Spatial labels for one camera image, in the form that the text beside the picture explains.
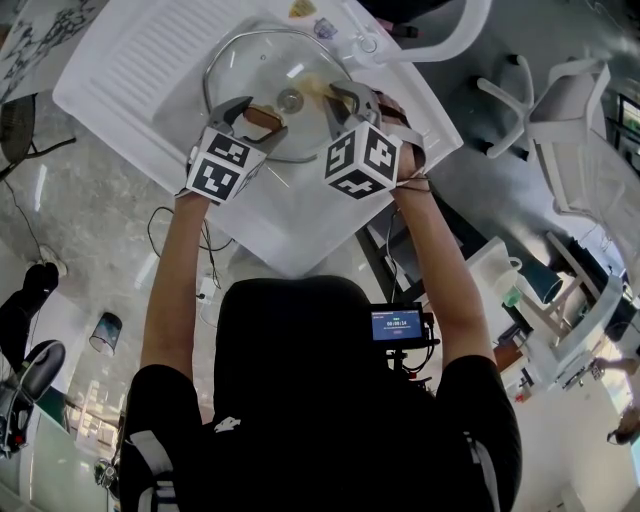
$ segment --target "white dish rack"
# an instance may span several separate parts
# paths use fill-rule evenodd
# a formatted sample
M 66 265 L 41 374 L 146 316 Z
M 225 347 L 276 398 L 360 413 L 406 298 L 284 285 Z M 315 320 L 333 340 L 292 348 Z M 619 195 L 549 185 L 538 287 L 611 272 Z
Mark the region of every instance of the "white dish rack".
M 289 6 L 284 0 L 110 0 L 65 68 L 54 100 L 176 193 L 185 183 L 190 147 L 172 141 L 195 142 L 206 122 L 200 83 L 212 51 L 261 10 L 313 35 L 313 19 L 289 20 Z M 337 2 L 323 2 L 318 10 L 315 18 L 325 17 L 339 30 L 332 49 L 357 37 Z M 364 10 L 357 14 L 375 23 Z M 427 169 L 462 145 L 413 64 L 350 71 L 404 107 L 424 137 Z M 170 136 L 178 131 L 180 137 Z M 356 201 L 332 190 L 322 182 L 319 162 L 267 165 L 286 185 L 263 169 L 233 202 L 211 207 L 208 219 L 287 277 L 307 273 L 391 201 L 390 195 Z

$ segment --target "tiled floor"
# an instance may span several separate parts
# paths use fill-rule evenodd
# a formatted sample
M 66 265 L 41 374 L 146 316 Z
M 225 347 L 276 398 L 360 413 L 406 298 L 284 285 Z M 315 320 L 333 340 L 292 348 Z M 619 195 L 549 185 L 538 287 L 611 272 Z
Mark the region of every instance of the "tiled floor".
M 18 204 L 27 214 L 41 244 L 51 246 L 69 266 L 69 276 L 58 291 L 87 314 L 95 325 L 110 311 L 123 321 L 115 356 L 98 354 L 89 344 L 83 350 L 69 390 L 82 402 L 92 380 L 100 383 L 104 406 L 118 407 L 126 386 L 138 368 L 147 301 L 157 261 L 147 236 L 147 223 L 158 206 L 173 204 L 173 197 L 73 118 L 41 94 L 37 100 L 36 146 L 41 149 L 71 135 L 78 142 L 41 159 L 26 161 L 9 178 Z M 46 174 L 37 206 L 40 176 Z M 151 233 L 162 247 L 170 215 L 157 214 Z M 25 261 L 34 259 L 36 246 L 9 195 L 0 186 L 0 237 Z M 212 229 L 214 246 L 228 237 Z M 232 243 L 216 253 L 222 292 L 235 281 L 275 277 L 273 271 L 248 251 Z M 202 251 L 198 280 L 211 272 Z M 358 283 L 370 300 L 381 302 L 382 293 L 355 238 L 351 238 L 311 274 L 333 274 Z M 201 405 L 211 407 L 214 339 L 223 293 L 214 304 L 199 310 L 196 322 L 194 383 Z

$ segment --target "chair wheel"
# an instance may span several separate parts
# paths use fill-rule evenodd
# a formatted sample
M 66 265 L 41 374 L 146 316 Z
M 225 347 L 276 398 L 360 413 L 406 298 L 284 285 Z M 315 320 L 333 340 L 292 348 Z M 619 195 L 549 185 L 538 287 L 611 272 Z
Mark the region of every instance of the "chair wheel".
M 478 143 L 478 150 L 485 155 L 492 147 L 493 144 L 491 144 L 491 142 L 487 142 L 486 140 L 482 140 Z
M 469 77 L 469 87 L 471 87 L 472 89 L 479 89 L 478 87 L 478 80 L 480 80 L 482 77 L 480 75 L 472 75 Z

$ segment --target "white chair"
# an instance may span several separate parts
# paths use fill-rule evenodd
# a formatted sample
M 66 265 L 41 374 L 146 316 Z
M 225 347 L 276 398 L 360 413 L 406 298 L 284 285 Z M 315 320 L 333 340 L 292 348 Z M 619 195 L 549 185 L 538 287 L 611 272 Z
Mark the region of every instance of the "white chair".
M 492 144 L 488 141 L 482 142 L 481 150 L 491 159 L 498 158 L 502 153 L 513 146 L 520 137 L 522 137 L 524 134 L 524 120 L 529 115 L 534 104 L 533 78 L 531 77 L 531 70 L 529 69 L 527 59 L 522 55 L 509 55 L 507 60 L 511 64 L 518 66 L 522 72 L 525 82 L 524 99 L 522 101 L 515 99 L 511 94 L 489 82 L 486 78 L 478 78 L 476 80 L 478 89 L 500 100 L 507 107 L 513 110 L 518 117 L 514 127 L 500 142 L 496 144 Z M 534 151 L 533 141 L 531 141 L 531 139 L 529 139 L 529 150 L 522 151 L 520 153 L 520 157 L 527 162 L 535 160 L 536 152 Z
M 525 120 L 560 214 L 600 224 L 618 249 L 634 295 L 640 292 L 640 180 L 607 143 L 596 113 L 610 80 L 597 60 L 554 67 Z
M 570 387 L 574 376 L 584 371 L 584 368 L 589 365 L 593 359 L 592 350 L 602 338 L 620 302 L 622 291 L 622 280 L 616 276 L 610 276 L 607 286 L 591 311 L 575 328 L 564 332 L 559 343 L 549 344 L 535 333 L 529 337 L 526 342 L 529 357 L 545 388 L 556 384 L 565 389 Z M 526 311 L 523 311 L 523 315 L 527 317 Z
M 453 59 L 477 39 L 484 28 L 493 0 L 465 0 L 464 11 L 453 33 L 435 46 L 394 50 L 374 57 L 378 64 L 386 62 L 440 62 Z
M 557 346 L 560 341 L 564 339 L 565 336 L 567 336 L 572 330 L 572 326 L 569 325 L 569 323 L 564 318 L 565 308 L 569 297 L 583 283 L 589 290 L 589 293 L 591 293 L 591 295 L 593 295 L 596 300 L 600 298 L 600 292 L 598 291 L 595 283 L 587 275 L 587 273 L 576 261 L 576 259 L 571 255 L 571 253 L 569 253 L 566 247 L 562 245 L 562 243 L 556 238 L 556 236 L 553 233 L 549 232 L 547 233 L 547 239 L 551 242 L 551 245 L 553 245 L 561 254 L 561 256 L 569 264 L 569 266 L 571 266 L 573 271 L 576 273 L 576 278 L 571 281 L 569 286 L 567 286 L 562 291 L 562 293 L 558 295 L 554 299 L 554 301 L 545 308 L 539 307 L 533 299 L 531 299 L 524 293 L 522 294 L 521 301 L 523 304 L 526 304 L 526 306 L 554 334 L 556 338 L 554 345 Z

